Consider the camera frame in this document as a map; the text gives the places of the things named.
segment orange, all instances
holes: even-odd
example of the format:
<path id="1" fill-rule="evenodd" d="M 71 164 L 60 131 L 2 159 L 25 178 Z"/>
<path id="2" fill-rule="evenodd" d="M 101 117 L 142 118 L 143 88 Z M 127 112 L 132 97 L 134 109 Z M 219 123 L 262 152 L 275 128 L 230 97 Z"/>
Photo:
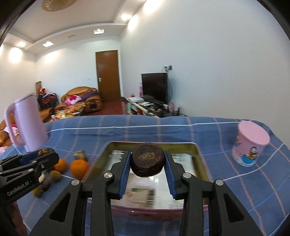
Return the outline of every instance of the orange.
<path id="1" fill-rule="evenodd" d="M 85 160 L 74 160 L 70 164 L 70 172 L 76 179 L 82 179 L 85 176 L 87 170 L 89 169 L 89 166 L 89 163 L 87 163 Z"/>
<path id="2" fill-rule="evenodd" d="M 68 169 L 68 164 L 64 159 L 59 159 L 58 163 L 53 166 L 53 169 L 60 173 L 64 173 Z"/>

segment brown door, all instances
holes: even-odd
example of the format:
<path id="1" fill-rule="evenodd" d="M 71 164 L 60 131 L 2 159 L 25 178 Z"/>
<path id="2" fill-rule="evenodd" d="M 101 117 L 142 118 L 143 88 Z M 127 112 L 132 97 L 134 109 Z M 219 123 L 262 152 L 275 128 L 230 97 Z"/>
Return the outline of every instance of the brown door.
<path id="1" fill-rule="evenodd" d="M 119 100 L 120 79 L 118 51 L 96 52 L 97 80 L 103 102 Z"/>

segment plaid tablecloth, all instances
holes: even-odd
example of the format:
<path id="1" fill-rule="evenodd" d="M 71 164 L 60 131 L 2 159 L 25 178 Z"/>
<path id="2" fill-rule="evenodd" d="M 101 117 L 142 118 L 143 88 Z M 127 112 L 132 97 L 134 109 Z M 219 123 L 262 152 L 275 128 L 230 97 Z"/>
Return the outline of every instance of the plaid tablecloth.
<path id="1" fill-rule="evenodd" d="M 238 132 L 237 119 L 211 117 L 81 116 L 47 123 L 50 138 L 43 147 L 52 147 L 68 163 L 73 154 L 85 150 L 92 163 L 111 141 L 172 142 L 199 145 L 212 179 L 223 179 L 242 202 L 264 235 L 272 236 L 290 212 L 290 151 L 265 124 L 254 121 L 270 135 L 271 142 L 255 165 L 243 167 L 231 150 Z M 2 158 L 25 153 L 11 146 Z M 41 198 L 31 193 L 18 200 L 28 232 L 71 181 L 69 171 Z M 89 235 L 88 220 L 86 235 Z M 118 236 L 178 235 L 179 221 L 141 221 L 114 216 Z M 208 235 L 205 215 L 204 235 Z"/>

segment brown leather sofa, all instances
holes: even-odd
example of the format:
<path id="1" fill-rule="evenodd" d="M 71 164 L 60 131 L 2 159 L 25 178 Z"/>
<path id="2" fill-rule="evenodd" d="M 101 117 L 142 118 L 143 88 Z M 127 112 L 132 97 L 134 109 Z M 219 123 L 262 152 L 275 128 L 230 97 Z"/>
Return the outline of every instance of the brown leather sofa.
<path id="1" fill-rule="evenodd" d="M 76 87 L 68 91 L 66 94 L 64 94 L 61 98 L 61 102 L 59 105 L 55 107 L 55 112 L 58 112 L 59 110 L 65 109 L 68 105 L 64 103 L 66 99 L 68 99 L 72 95 L 77 95 L 82 97 L 84 94 L 91 92 L 91 91 L 98 91 L 95 88 L 89 88 L 89 87 Z M 96 112 L 101 110 L 102 108 L 102 99 L 99 95 L 91 96 L 88 99 L 86 99 L 84 102 L 77 102 L 75 105 L 85 104 L 85 112 Z"/>
<path id="2" fill-rule="evenodd" d="M 39 113 L 40 113 L 40 117 L 42 119 L 42 122 L 46 123 L 51 119 L 51 115 L 54 114 L 54 110 L 53 110 L 53 108 L 47 108 L 47 109 L 40 111 Z M 14 120 L 13 115 L 10 115 L 10 120 L 11 120 L 11 124 L 15 124 L 15 120 Z M 0 123 L 0 147 L 4 147 L 4 146 L 9 147 L 12 145 L 9 134 L 6 131 L 4 131 L 5 127 L 6 127 L 6 123 L 5 123 L 5 120 L 3 120 Z"/>

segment coffee table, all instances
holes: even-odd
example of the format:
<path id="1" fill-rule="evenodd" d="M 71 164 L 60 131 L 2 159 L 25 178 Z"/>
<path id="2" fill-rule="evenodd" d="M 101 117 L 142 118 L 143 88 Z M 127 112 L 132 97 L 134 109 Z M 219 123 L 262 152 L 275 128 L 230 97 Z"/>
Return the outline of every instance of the coffee table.
<path id="1" fill-rule="evenodd" d="M 84 111 L 86 105 L 70 105 L 63 110 L 60 110 L 55 113 L 54 119 L 51 118 L 49 122 L 60 120 L 60 119 L 67 119 L 70 117 L 80 116 Z"/>

